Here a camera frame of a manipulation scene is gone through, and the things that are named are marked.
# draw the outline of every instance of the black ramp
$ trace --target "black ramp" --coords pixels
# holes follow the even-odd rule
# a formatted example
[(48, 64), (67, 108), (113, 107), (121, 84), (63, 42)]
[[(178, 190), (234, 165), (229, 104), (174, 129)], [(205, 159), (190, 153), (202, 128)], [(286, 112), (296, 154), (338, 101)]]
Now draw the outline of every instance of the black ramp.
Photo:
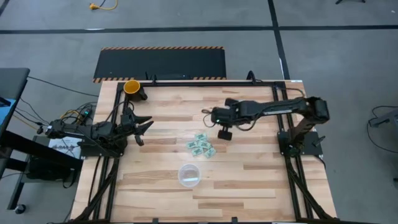
[(223, 47), (105, 47), (94, 82), (226, 78)]

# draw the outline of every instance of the clear plastic cup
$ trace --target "clear plastic cup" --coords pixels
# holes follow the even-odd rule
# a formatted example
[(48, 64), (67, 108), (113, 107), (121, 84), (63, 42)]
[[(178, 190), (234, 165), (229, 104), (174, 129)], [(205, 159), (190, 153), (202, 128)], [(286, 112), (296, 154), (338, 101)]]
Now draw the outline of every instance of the clear plastic cup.
[(200, 170), (193, 164), (185, 164), (178, 171), (178, 180), (184, 187), (194, 187), (200, 182)]

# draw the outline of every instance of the hazard stripe tape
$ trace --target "hazard stripe tape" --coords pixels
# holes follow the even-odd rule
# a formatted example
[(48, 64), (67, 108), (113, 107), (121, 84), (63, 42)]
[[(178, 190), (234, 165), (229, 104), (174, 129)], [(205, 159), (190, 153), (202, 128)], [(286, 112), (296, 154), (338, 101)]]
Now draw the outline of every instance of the hazard stripe tape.
[[(134, 77), (107, 77), (107, 78), (93, 78), (93, 83), (101, 83), (103, 81), (129, 81)], [(225, 77), (193, 77), (193, 80), (226, 80)]]
[(103, 47), (101, 50), (177, 50), (177, 49), (224, 49), (220, 46), (184, 46), (184, 47)]

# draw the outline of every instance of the wooden tabletop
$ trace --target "wooden tabletop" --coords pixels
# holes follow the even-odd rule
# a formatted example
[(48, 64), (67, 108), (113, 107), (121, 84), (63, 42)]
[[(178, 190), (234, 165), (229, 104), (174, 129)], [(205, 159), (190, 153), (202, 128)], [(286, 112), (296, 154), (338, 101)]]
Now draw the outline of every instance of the wooden tabletop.
[[(286, 85), (304, 89), (302, 82), (286, 81)], [(102, 83), (95, 122), (105, 120), (111, 112), (116, 86), (117, 82)], [(202, 121), (202, 109), (222, 107), (228, 97), (273, 101), (271, 88), (146, 87), (145, 91), (148, 100), (135, 103), (134, 112), (138, 116), (153, 116), (155, 123), (142, 137), (145, 146), (139, 147), (134, 136), (129, 137), (120, 160), (112, 222), (151, 222), (152, 218), (159, 218), (160, 222), (229, 222), (231, 217), (249, 222), (295, 220), (285, 162), (276, 137), (276, 116), (261, 118), (248, 132), (230, 129), (232, 141), (218, 139), (220, 127), (207, 128)], [(300, 96), (294, 90), (287, 93), (289, 99)], [(294, 114), (293, 119), (297, 124), (300, 117)], [(186, 149), (185, 143), (193, 141), (197, 133), (207, 133), (217, 150), (215, 156), (193, 157)], [(309, 191), (335, 217), (323, 164), (313, 156), (302, 156), (302, 160)], [(96, 161), (95, 157), (84, 161), (72, 218), (87, 205)], [(193, 189), (178, 182), (177, 172), (184, 164), (200, 168), (201, 181)], [(305, 217), (302, 194), (297, 191)], [(102, 218), (107, 196), (106, 192), (101, 204)]]

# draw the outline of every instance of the concrete floor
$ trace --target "concrete floor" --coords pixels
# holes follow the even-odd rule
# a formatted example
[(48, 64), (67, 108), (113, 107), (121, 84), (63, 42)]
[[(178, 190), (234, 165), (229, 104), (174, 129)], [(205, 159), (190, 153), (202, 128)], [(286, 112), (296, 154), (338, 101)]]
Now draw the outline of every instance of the concrete floor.
[[(92, 1), (11, 0), (0, 17), (0, 30), (272, 24), (267, 1), (261, 0), (120, 0), (113, 11), (90, 11)], [(108, 0), (107, 6), (111, 5), (113, 0)], [(340, 5), (334, 0), (277, 0), (275, 9), (280, 26), (398, 24), (394, 0), (366, 4), (345, 0)], [(398, 105), (398, 30), (283, 31), (281, 35), (291, 79), (303, 80), (308, 95), (329, 104), (331, 121), (317, 129), (326, 135), (322, 145), (338, 216), (396, 223), (398, 189), (392, 178), (398, 176), (398, 157), (370, 143), (366, 122), (373, 107)], [(228, 78), (245, 78), (253, 70), (261, 79), (282, 79), (273, 31), (0, 35), (0, 67), (28, 67), (33, 77), (95, 94), (100, 86), (91, 79), (100, 48), (123, 45), (222, 45)], [(96, 100), (34, 80), (29, 80), (22, 97), (47, 120)], [(28, 109), (23, 103), (18, 107)], [(9, 130), (27, 138), (35, 134), (18, 120), (11, 121)], [(389, 125), (371, 129), (375, 141), (398, 151), (395, 133)], [(29, 206), (29, 212), (15, 215), (5, 208), (16, 179), (0, 181), (0, 223), (65, 218), (76, 185), (67, 190), (60, 184), (26, 185), (20, 202)]]

